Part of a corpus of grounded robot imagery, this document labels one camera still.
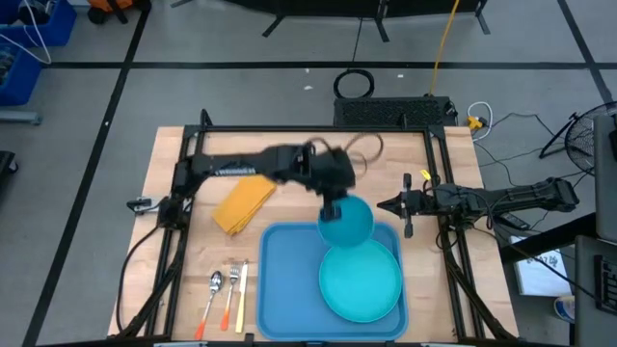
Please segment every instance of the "desk fan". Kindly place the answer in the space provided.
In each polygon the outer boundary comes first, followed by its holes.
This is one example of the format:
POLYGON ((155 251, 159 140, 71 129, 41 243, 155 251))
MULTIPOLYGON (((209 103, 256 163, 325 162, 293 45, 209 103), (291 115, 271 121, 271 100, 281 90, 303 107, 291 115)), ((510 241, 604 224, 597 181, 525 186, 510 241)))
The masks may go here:
POLYGON ((582 171, 594 175, 594 119, 596 117, 616 117, 617 102, 608 102, 598 106, 582 115, 574 113, 570 116, 570 120, 564 125, 547 143, 540 152, 540 158, 543 159, 551 154, 566 150, 568 157, 582 171), (547 151, 547 149, 555 142, 561 134, 566 131, 564 139, 564 147, 547 151))

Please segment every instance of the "black mesh tray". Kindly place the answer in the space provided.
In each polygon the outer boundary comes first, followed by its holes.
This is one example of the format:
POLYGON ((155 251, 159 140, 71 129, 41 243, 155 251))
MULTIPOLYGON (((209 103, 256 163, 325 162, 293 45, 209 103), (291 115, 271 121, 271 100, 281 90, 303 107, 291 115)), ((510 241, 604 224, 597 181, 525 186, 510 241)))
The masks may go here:
POLYGON ((456 112, 447 96, 365 97, 335 101, 335 126, 401 126, 404 115, 408 126, 456 126, 456 112))

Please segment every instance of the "black cable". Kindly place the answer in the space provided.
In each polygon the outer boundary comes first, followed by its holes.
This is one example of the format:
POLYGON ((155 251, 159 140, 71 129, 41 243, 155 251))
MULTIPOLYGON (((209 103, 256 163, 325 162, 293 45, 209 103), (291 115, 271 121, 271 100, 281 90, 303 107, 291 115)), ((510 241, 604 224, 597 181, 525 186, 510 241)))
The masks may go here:
MULTIPOLYGON (((508 175, 508 182, 510 183, 510 185, 512 185, 512 186, 514 186, 514 187, 521 187, 521 186, 524 186, 524 185, 515 184, 514 182, 512 182, 512 175, 510 174, 510 170, 508 169, 508 166, 502 163, 502 161, 503 161, 504 159, 497 160, 497 159, 495 159, 495 157, 494 157, 494 156, 493 156, 493 155, 489 152, 489 150, 488 150, 488 149, 486 149, 485 147, 483 147, 482 145, 480 145, 480 144, 478 144, 478 143, 473 143, 473 144, 474 144, 474 145, 476 145, 476 146, 478 146, 478 147, 480 147, 480 148, 482 148, 482 149, 483 149, 483 150, 484 150, 487 154, 489 154, 489 156, 491 157, 491 159, 493 159, 493 163, 486 164, 486 165, 481 165, 481 166, 480 166, 480 168, 482 168, 482 167, 484 167, 484 166, 488 166, 488 165, 499 164, 499 165, 501 165, 501 166, 503 167, 503 169, 505 169, 505 172, 506 172, 506 174, 508 175)), ((523 153, 523 154, 515 155, 514 157, 510 157, 509 159, 514 159, 514 158, 517 158, 517 157, 520 157, 520 156, 523 156, 523 155, 527 155, 527 154, 530 154, 530 153, 532 153, 532 152, 534 152, 534 151, 537 151, 537 149, 534 149, 534 150, 532 150, 532 151, 530 151, 530 152, 528 152, 528 153, 523 153)), ((576 172, 576 173, 568 173, 568 174, 564 174, 564 175, 558 176, 557 178, 565 178, 565 177, 570 177, 570 176, 577 175, 577 174, 582 174, 582 173, 584 173, 584 171, 579 171, 579 172, 576 172)))
POLYGON ((358 52, 358 43, 360 43, 360 33, 362 32, 363 22, 364 22, 364 18, 360 18, 360 25, 358 26, 358 33, 356 34, 356 45, 354 46, 354 55, 351 58, 352 63, 356 61, 356 52, 358 52))
MULTIPOLYGON (((307 146, 307 145, 313 145, 313 146, 315 146, 315 142, 318 142, 318 143, 323 144, 329 152, 332 152, 332 147, 330 146, 330 144, 328 144, 328 141, 326 141, 326 139, 324 139, 324 138, 322 138, 322 137, 313 137, 313 138, 310 138, 310 139, 308 139, 308 140, 306 140, 306 141, 305 141, 304 146, 307 146)), ((301 148, 299 148, 299 149, 296 151, 296 155, 300 154, 300 151, 302 151, 302 149, 301 149, 301 148)))
MULTIPOLYGON (((358 52, 358 43, 360 42, 362 23, 363 19, 360 18, 360 26, 358 27, 358 34, 356 35, 356 45, 354 46, 354 55, 351 59, 352 63, 356 62, 356 53, 358 52)), ((373 93, 375 92, 375 78, 373 77, 373 75, 365 69, 348 67, 344 72, 342 72, 336 77, 335 84, 333 85, 336 98, 347 98, 342 95, 340 89, 338 88, 338 85, 340 84, 340 81, 343 79, 343 77, 349 74, 358 74, 360 76, 364 76, 368 80, 368 90, 360 97, 371 97, 373 95, 373 93)))
POLYGON ((543 260, 531 256, 530 254, 528 254, 527 252, 521 250, 520 248, 512 245, 507 239, 505 239, 503 236, 501 236, 499 233, 497 233, 497 236, 499 236, 504 242, 506 242, 506 244, 508 244, 511 249, 513 249, 514 251, 518 252, 519 254, 522 254, 523 256, 525 256, 526 258, 529 259, 534 259, 535 261, 539 262, 540 264, 542 264, 544 267, 546 267, 547 269, 549 269, 552 273, 556 274, 559 278, 561 278, 562 280, 566 281, 569 285, 580 289, 580 291, 582 291, 585 295, 589 296, 590 298, 592 298, 596 303, 601 303, 603 305, 609 306, 610 308, 617 310, 617 307, 612 307, 609 303, 605 303, 603 302, 601 299, 599 299, 598 297, 596 297, 594 294, 591 293, 591 291, 585 289, 582 285, 576 283, 573 280, 568 279, 567 277, 561 275, 557 270, 553 269, 552 266, 548 265, 546 262, 544 262, 543 260))
MULTIPOLYGON (((563 143, 554 143, 554 144, 551 144, 551 146, 554 146, 554 145, 563 145, 563 143)), ((535 149, 532 149, 532 150, 530 150, 530 151, 528 151, 528 152, 525 152, 525 153, 515 154, 515 155, 509 156, 509 157, 505 157, 505 158, 497 159, 496 161, 494 161, 494 162, 492 162, 492 163, 482 164, 482 165, 478 165, 478 166, 479 166, 480 168, 484 168, 484 167, 487 167, 487 166, 491 166, 491 165, 497 164, 498 162, 501 162, 501 163, 502 163, 502 162, 504 162, 504 161, 508 161, 508 160, 512 160, 512 159, 520 158, 520 157, 523 157, 523 156, 526 156, 526 155, 529 155, 529 154, 533 154, 533 153, 535 153, 535 152, 537 152, 537 151, 540 151, 540 150, 542 150, 542 149, 543 149, 543 147, 535 148, 535 149)))
POLYGON ((442 232, 441 231, 437 233, 437 236, 435 236, 435 245, 437 246, 438 249, 440 249, 442 251, 450 251, 450 250, 452 250, 454 248, 454 246, 456 246, 457 243, 459 243, 459 235, 458 235, 458 233, 456 234, 456 239, 454 240, 454 242, 452 242, 450 244, 450 247, 447 247, 447 248, 445 248, 442 245, 440 245, 440 243, 439 243, 440 237, 442 237, 442 232))
MULTIPOLYGON (((493 235, 492 235, 491 233, 489 233, 488 231, 481 230, 481 229, 476 228, 476 227, 473 227, 473 228, 474 228, 474 229, 476 229, 476 230, 478 230, 478 231, 483 231, 483 232, 486 232, 486 233, 490 234, 491 236, 493 236, 493 235)), ((521 237, 521 236, 519 236, 519 235, 515 234, 514 232, 512 232, 512 231, 508 230, 506 227, 503 227, 503 226, 502 226, 502 229, 503 229, 505 232, 507 232, 507 233, 509 233, 510 235, 512 235, 512 236, 515 236, 515 237, 521 237)), ((561 254, 562 256, 565 256, 565 257, 567 257, 567 258, 570 258, 571 260, 576 260, 573 256, 569 256, 569 255, 567 255, 567 254, 564 254, 564 253, 562 253, 562 252, 561 252, 561 251, 559 251, 559 250, 555 250, 555 251, 556 251, 557 253, 561 254)))
MULTIPOLYGON (((209 175, 205 176, 201 183, 203 183, 204 181, 206 181, 209 178, 209 175)), ((193 194, 197 193, 196 192, 191 192, 189 193, 187 196, 191 196, 193 194)), ((187 198, 186 197, 179 197, 177 198, 180 201, 184 201, 187 198)), ((184 206, 183 208, 183 212, 186 212, 189 210, 189 208, 191 208, 191 206, 193 205, 193 199, 191 199, 189 201, 189 203, 186 204, 186 206, 184 206)), ((135 251, 137 251, 137 249, 144 243, 146 242, 150 236, 152 236, 154 234, 154 232, 156 230, 158 230, 161 226, 157 225, 156 227, 154 227, 151 231, 149 231, 146 235, 144 235, 144 237, 142 237, 139 241, 137 241, 137 243, 133 246, 133 248, 131 248, 131 250, 128 252, 128 254, 126 255, 126 258, 124 259, 124 263, 122 264, 122 268, 121 268, 121 272, 120 272, 120 282, 118 284, 118 297, 116 299, 116 325, 118 326, 118 331, 121 332, 123 330, 122 328, 122 323, 121 323, 121 318, 120 318, 120 308, 121 308, 121 300, 122 300, 122 289, 124 287, 124 274, 126 273, 126 266, 128 265, 128 261, 131 259, 131 256, 133 256, 133 254, 135 253, 135 251)))
POLYGON ((377 153, 373 155, 370 159, 365 159, 366 164, 372 164, 376 162, 384 152, 384 138, 382 138, 382 136, 378 133, 360 133, 354 136, 351 140, 349 140, 347 145, 343 147, 343 150, 346 152, 349 151, 349 148, 351 148, 351 146, 353 146, 358 140, 365 137, 375 137, 377 138, 377 140, 379 140, 379 150, 377 150, 377 153))
POLYGON ((529 117, 533 117, 535 118, 538 122, 540 122, 540 124, 542 124, 542 126, 547 129, 547 131, 552 135, 555 136, 555 133, 552 132, 552 130, 550 130, 550 128, 540 119, 540 117, 536 114, 529 114, 529 115, 523 115, 523 114, 518 114, 518 113, 514 113, 511 112, 509 114, 507 114, 504 118, 502 118, 501 120, 498 120, 496 122, 493 123, 493 128, 495 128, 499 123, 501 123, 504 120, 507 120, 508 118, 512 117, 512 116, 516 116, 516 117, 523 117, 523 118, 529 118, 529 117))
POLYGON ((122 300, 122 288, 124 287, 124 273, 126 272, 126 265, 128 265, 128 261, 131 259, 131 256, 135 253, 135 251, 149 239, 150 236, 154 234, 156 230, 158 230, 160 226, 154 227, 151 231, 149 231, 144 237, 142 237, 133 248, 128 252, 126 258, 124 259, 124 263, 122 264, 121 274, 120 274, 120 283, 118 285, 118 298, 116 299, 116 325, 118 326, 118 331, 121 332, 123 330, 122 323, 120 320, 120 306, 122 300))
POLYGON ((360 152, 358 152, 358 151, 350 151, 350 152, 347 152, 347 155, 349 155, 349 160, 352 162, 352 164, 353 164, 353 163, 359 163, 357 160, 354 160, 354 159, 351 157, 351 156, 352 156, 352 154, 359 155, 359 156, 360 156, 360 158, 362 159, 362 161, 361 161, 360 163, 363 163, 363 164, 364 164, 364 171, 362 172, 362 174, 357 174, 357 173, 356 173, 356 178, 357 178, 357 179, 360 179, 360 178, 364 177, 364 175, 368 172, 368 161, 366 160, 366 157, 364 156, 364 154, 362 154, 362 153, 360 153, 360 152))

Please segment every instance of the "fork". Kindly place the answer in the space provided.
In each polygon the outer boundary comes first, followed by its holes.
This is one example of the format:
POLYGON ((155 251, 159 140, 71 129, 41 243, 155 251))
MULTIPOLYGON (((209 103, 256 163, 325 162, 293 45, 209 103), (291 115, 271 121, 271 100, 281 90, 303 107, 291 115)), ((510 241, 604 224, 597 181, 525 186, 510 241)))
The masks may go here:
POLYGON ((223 315, 223 321, 221 322, 221 330, 226 331, 229 325, 229 305, 231 304, 231 292, 233 291, 233 285, 240 276, 240 263, 231 263, 231 270, 229 270, 229 282, 231 287, 229 288, 228 304, 225 306, 225 314, 223 315))

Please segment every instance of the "orange handle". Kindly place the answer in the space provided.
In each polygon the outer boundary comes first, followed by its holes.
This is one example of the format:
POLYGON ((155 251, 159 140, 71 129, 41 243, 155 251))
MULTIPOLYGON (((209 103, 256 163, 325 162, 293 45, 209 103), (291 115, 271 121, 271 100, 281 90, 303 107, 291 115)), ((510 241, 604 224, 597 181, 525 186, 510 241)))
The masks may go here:
POLYGON ((205 329, 205 319, 203 319, 200 325, 197 327, 197 331, 195 332, 195 339, 201 340, 203 337, 203 330, 205 329))
POLYGON ((229 307, 225 308, 225 314, 223 315, 223 322, 221 322, 221 330, 226 331, 229 326, 229 307))

